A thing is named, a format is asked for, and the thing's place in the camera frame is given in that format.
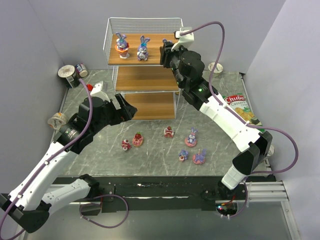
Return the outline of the pink bear roll cake toy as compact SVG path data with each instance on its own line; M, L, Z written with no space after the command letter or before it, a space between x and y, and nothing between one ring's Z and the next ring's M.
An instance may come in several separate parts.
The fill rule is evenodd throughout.
M132 148L132 146L131 146L131 144L130 144L130 142L129 142L128 139L124 139L124 140L122 141L121 147L122 147L122 149L123 149L124 151L127 151L127 150L129 150L129 149Z

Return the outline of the pink bear strawberry donut toy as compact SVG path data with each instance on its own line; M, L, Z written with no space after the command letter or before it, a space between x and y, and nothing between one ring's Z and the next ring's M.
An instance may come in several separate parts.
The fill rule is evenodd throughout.
M132 144L134 147L140 147L143 144L144 137L141 135L140 132L137 132L133 139L132 139Z

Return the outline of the strawberry cake slice toy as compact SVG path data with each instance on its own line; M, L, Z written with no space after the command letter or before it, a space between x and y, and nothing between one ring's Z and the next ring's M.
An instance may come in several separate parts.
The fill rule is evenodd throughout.
M164 129L163 134L164 134L165 138L173 138L174 137L174 130L172 129L171 126L168 126Z

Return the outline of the purple bunny red bow toy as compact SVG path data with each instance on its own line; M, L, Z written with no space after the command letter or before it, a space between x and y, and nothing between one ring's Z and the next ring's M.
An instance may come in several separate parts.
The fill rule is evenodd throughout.
M171 44L173 43L171 40L167 40L167 39L165 39L165 38L162 40L162 42L163 42L163 43L168 42L168 43L171 43Z

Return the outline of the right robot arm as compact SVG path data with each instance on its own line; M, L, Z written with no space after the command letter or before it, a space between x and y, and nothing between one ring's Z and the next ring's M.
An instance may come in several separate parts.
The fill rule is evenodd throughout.
M227 198L267 157L272 135L269 132L261 132L257 126L250 127L250 122L244 120L224 101L222 95L209 85L202 76L205 66L199 53L184 46L172 50L174 43L166 39L162 42L163 45L159 48L160 65L171 69L184 99L213 120L240 151L217 185L220 196Z

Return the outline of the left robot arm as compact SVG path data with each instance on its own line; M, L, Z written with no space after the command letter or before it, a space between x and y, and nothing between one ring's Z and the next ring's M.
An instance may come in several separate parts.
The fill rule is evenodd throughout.
M45 156L28 177L9 194L0 195L0 207L26 232L34 233L57 210L80 199L99 195L99 182L89 174L49 192L62 169L72 162L94 140L104 127L130 121L138 111L124 97L115 95L120 108L112 100L87 97L67 124L55 135Z

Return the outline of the white yogurt cup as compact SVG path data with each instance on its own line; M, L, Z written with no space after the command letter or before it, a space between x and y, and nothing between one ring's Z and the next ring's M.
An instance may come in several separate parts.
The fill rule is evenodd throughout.
M213 67L216 63L215 62L211 62L209 65L208 65L208 70L211 72L213 70ZM219 75L220 73L222 73L224 70L223 66L220 64L220 63L217 63L216 64L216 67L213 71L213 74L214 75Z

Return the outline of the tipped paper cup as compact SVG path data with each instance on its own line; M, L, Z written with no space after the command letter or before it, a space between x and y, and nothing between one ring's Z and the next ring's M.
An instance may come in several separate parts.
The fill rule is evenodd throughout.
M61 112L55 113L51 118L47 120L47 124L54 130L59 130L67 123L67 116Z

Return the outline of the blue white small can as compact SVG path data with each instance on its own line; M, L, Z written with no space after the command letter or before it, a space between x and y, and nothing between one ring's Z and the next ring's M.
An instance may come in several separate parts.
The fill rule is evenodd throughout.
M78 63L74 67L81 78L85 78L88 75L88 70L83 63Z

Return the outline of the dark paper cup white lid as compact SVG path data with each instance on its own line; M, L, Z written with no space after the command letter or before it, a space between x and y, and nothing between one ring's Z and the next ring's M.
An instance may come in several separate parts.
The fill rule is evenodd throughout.
M69 89L76 88L79 84L79 75L76 72L76 68L73 65L64 65L62 66L57 75L62 79L64 84Z

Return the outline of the purple bunny on pink donut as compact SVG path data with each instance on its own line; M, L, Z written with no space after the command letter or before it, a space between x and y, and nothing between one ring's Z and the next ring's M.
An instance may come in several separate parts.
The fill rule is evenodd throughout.
M195 129L194 127L191 128L191 132L190 134L185 138L184 143L188 146L188 147L195 147L197 144L197 139L196 139L196 133L198 132L197 129Z

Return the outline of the small purple bunny cupcake toy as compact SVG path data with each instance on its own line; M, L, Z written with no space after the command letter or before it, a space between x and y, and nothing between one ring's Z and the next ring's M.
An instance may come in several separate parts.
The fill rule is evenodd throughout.
M180 162L184 162L185 160L188 159L188 155L189 155L189 152L185 149L182 149L179 153L179 161Z

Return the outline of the green chips bag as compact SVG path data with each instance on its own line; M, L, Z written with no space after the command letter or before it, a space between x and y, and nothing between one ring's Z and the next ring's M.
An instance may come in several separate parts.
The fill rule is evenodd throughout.
M249 106L247 100L245 99L245 96L242 93L223 96L223 99L246 122L249 121L251 125L262 126L262 123L254 115L254 113L251 110L251 107Z

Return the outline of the purple bunny candle donut toy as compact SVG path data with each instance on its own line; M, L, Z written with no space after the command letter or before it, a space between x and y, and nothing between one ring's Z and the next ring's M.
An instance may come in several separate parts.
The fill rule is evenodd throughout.
M198 152L192 156L193 163L196 165L204 164L206 161L206 153L206 149L199 149Z

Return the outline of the tin can orange label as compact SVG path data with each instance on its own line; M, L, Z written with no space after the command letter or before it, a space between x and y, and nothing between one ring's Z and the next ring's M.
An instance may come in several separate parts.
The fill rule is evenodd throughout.
M274 152L275 152L274 146L271 144L266 156L271 157L274 154Z

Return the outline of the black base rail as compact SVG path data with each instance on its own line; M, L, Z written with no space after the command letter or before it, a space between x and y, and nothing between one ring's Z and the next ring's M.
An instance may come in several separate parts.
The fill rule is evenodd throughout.
M219 176L95 176L99 182L96 203L103 213L117 211L215 211L218 202L246 199L243 184L225 190Z

